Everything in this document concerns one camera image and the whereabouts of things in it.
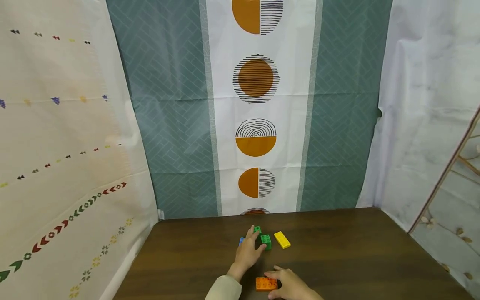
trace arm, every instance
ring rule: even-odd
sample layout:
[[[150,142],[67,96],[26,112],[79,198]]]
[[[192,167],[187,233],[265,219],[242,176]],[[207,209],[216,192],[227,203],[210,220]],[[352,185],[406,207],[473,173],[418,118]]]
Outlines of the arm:
[[[238,300],[241,294],[241,278],[245,272],[257,262],[266,248],[266,245],[262,244],[258,249],[255,249],[255,240],[258,235],[258,231],[253,232],[252,225],[242,244],[237,248],[234,263],[226,275],[217,278],[208,291],[205,300]]]

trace yellow lego brick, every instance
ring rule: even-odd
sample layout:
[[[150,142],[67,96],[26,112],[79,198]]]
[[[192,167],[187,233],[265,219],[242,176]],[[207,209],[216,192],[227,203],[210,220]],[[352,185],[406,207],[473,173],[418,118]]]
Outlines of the yellow lego brick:
[[[283,232],[279,231],[274,234],[276,241],[282,246],[282,249],[288,248],[291,246],[290,242],[287,240]]]

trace hand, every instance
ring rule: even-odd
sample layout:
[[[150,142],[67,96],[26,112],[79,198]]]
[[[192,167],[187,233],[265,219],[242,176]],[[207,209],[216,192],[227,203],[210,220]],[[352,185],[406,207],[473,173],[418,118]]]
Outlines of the hand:
[[[268,294],[269,299],[283,298],[285,300],[323,300],[317,292],[307,286],[292,270],[274,266],[276,271],[265,272],[265,276],[278,279],[282,287]]]
[[[232,276],[235,280],[240,282],[245,272],[253,266],[267,245],[262,244],[258,249],[255,249],[255,240],[257,239],[259,231],[253,232],[253,225],[247,231],[247,235],[243,239],[243,242],[237,248],[237,255],[235,256],[235,262],[228,270],[227,275]]]

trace white vertical stripe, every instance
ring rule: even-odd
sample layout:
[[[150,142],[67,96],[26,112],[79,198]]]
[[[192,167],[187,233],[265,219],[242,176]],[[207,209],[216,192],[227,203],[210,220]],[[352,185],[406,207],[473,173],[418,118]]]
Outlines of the white vertical stripe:
[[[279,23],[266,35],[244,31],[234,18],[231,1],[206,0],[206,5],[222,213],[237,215],[253,207],[270,212],[295,211],[316,1],[285,0]],[[256,54],[274,62],[280,82],[266,103],[249,104],[236,94],[233,75],[243,59]],[[250,119],[265,119],[275,126],[276,144],[263,156],[247,156],[237,148],[237,128]],[[263,198],[248,197],[238,188],[239,177],[250,168],[268,170],[275,177],[275,187]]]

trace white curtain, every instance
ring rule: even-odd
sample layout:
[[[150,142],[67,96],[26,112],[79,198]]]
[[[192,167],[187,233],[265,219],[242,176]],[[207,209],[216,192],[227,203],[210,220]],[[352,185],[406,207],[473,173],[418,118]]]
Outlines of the white curtain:
[[[480,2],[394,0],[359,206],[409,230],[480,99]]]
[[[105,1],[0,25],[0,299],[111,299],[158,217]]]

